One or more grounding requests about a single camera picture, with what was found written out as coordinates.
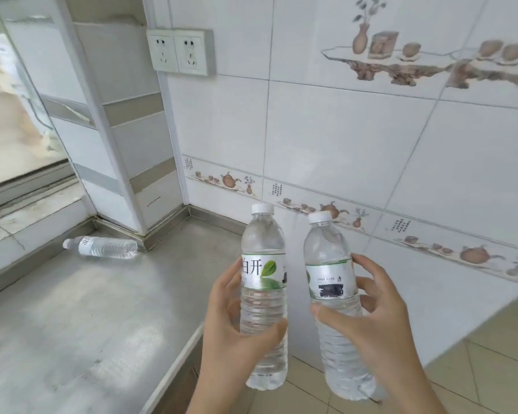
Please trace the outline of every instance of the bottle label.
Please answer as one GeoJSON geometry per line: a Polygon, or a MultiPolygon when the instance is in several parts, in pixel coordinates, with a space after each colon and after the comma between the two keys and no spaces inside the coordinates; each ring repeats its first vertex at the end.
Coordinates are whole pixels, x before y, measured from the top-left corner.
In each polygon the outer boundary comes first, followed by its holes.
{"type": "Polygon", "coordinates": [[[79,254],[91,256],[90,249],[92,249],[92,244],[94,244],[94,237],[83,237],[79,243],[79,254]]]}
{"type": "Polygon", "coordinates": [[[242,286],[275,290],[286,287],[285,254],[242,254],[242,286]]]}
{"type": "Polygon", "coordinates": [[[357,294],[351,259],[322,265],[306,265],[309,293],[313,299],[350,298],[357,294]]]}

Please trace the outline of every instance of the green leaf logo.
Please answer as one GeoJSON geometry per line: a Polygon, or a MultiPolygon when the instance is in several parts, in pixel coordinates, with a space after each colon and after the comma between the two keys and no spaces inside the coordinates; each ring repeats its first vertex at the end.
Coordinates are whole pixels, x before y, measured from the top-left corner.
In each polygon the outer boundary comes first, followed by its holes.
{"type": "Polygon", "coordinates": [[[276,271],[276,262],[274,260],[269,260],[263,266],[263,271],[261,272],[261,277],[266,278],[273,275],[276,271]]]}
{"type": "Polygon", "coordinates": [[[275,280],[269,278],[261,278],[261,286],[263,290],[281,289],[282,286],[275,280]]]}

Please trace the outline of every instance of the glass pane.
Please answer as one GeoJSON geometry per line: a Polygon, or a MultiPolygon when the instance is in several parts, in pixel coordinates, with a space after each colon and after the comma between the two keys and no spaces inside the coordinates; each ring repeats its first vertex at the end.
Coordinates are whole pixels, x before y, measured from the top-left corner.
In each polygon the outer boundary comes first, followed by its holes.
{"type": "Polygon", "coordinates": [[[0,21],[0,183],[66,158],[54,126],[0,21]]]}

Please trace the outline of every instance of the window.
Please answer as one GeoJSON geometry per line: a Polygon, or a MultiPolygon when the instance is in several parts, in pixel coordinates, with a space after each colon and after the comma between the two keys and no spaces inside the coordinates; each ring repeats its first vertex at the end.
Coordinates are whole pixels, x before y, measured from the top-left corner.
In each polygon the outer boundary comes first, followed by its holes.
{"type": "Polygon", "coordinates": [[[67,156],[0,21],[0,206],[67,177],[67,156]]]}

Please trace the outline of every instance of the left hand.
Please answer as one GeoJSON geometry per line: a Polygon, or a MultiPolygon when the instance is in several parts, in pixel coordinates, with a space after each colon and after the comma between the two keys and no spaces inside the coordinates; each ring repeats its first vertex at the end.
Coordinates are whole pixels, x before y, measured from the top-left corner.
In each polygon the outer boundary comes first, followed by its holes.
{"type": "Polygon", "coordinates": [[[205,316],[201,369],[187,414],[226,413],[255,365],[279,344],[288,328],[282,319],[262,334],[247,337],[231,320],[240,313],[240,299],[232,298],[241,283],[242,258],[213,284],[205,316]]]}

